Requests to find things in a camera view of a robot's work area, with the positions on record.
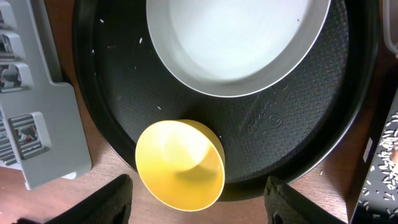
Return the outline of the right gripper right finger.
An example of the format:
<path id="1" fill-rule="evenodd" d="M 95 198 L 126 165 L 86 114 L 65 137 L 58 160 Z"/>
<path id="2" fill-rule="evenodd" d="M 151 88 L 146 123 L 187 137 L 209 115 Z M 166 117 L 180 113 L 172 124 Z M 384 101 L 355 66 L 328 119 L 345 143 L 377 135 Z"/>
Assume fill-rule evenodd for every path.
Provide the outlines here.
<path id="1" fill-rule="evenodd" d="M 277 177 L 268 177 L 264 203 L 269 224 L 343 223 Z"/>

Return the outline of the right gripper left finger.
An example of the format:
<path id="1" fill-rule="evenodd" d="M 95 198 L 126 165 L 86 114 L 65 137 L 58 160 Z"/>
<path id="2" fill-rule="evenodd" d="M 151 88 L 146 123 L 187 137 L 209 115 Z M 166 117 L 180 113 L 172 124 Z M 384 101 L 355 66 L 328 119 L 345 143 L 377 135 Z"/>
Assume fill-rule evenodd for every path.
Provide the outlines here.
<path id="1" fill-rule="evenodd" d="M 132 179 L 122 174 L 45 224 L 127 224 L 132 207 Z"/>

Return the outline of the yellow plastic bowl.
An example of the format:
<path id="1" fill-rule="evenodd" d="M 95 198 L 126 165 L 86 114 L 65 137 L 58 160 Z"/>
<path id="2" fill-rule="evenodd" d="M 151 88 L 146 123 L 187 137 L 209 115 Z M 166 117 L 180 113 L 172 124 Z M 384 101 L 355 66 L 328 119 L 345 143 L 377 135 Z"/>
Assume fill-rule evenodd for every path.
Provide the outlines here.
<path id="1" fill-rule="evenodd" d="M 226 158 L 218 136 L 190 119 L 147 127 L 136 144 L 136 167 L 148 191 L 184 212 L 212 206 L 225 185 Z"/>

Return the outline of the food scraps and rice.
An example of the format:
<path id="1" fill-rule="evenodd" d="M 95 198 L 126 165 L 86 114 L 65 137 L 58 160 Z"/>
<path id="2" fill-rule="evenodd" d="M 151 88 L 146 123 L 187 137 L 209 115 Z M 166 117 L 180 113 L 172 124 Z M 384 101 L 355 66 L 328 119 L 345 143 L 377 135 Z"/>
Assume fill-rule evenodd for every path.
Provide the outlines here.
<path id="1" fill-rule="evenodd" d="M 397 219 L 397 112 L 387 119 L 362 191 L 362 207 L 371 218 Z"/>

